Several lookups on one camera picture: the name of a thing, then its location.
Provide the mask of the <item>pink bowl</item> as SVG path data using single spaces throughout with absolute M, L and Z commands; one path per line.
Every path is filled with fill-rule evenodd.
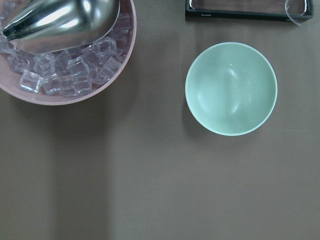
M 132 54 L 136 33 L 137 33 L 137 14 L 134 2 L 132 0 L 121 0 L 120 1 L 120 13 L 128 14 L 130 20 L 130 29 L 126 37 L 126 44 L 124 45 L 125 52 L 123 54 L 123 63 L 119 67 L 118 71 L 114 73 L 113 77 L 104 85 L 94 85 L 92 87 L 92 92 L 86 95 L 73 96 L 73 97 L 64 97 L 61 94 L 46 95 L 43 90 L 40 90 L 39 93 L 31 93 L 22 90 L 19 88 L 19 80 L 21 74 L 18 72 L 12 72 L 10 70 L 10 65 L 6 60 L 4 55 L 0 56 L 0 88 L 3 92 L 8 93 L 9 95 L 20 99 L 25 102 L 44 105 L 44 106 L 62 106 L 68 104 L 74 104 L 86 99 L 89 99 L 98 93 L 102 92 L 108 88 L 122 73 L 126 67 L 130 56 Z

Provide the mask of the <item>steel ice scoop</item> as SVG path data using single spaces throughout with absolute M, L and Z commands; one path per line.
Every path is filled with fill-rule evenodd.
M 118 0 L 25 0 L 4 20 L 2 33 L 25 52 L 56 52 L 102 39 L 119 13 Z

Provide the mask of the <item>wine glass upper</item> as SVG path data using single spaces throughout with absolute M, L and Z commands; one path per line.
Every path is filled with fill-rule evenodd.
M 319 0 L 286 0 L 284 5 L 288 18 L 300 27 L 320 25 Z

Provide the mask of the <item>black glass tray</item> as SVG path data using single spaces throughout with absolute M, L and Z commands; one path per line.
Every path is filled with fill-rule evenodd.
M 286 0 L 187 0 L 185 16 L 289 21 Z

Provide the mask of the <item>mint green bowl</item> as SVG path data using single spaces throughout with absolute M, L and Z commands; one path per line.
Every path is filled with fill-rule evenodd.
M 201 52 L 185 79 L 190 113 L 205 129 L 223 136 L 257 130 L 272 114 L 277 96 L 270 62 L 239 42 L 218 43 Z

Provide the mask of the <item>clear ice cubes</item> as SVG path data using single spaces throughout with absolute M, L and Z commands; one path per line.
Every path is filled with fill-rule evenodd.
M 120 13 L 113 28 L 103 38 L 88 45 L 32 54 L 11 44 L 3 35 L 4 20 L 25 0 L 3 0 L 0 22 L 0 56 L 4 55 L 10 70 L 21 74 L 18 87 L 37 94 L 44 91 L 63 97 L 87 95 L 93 86 L 106 84 L 124 61 L 130 16 Z

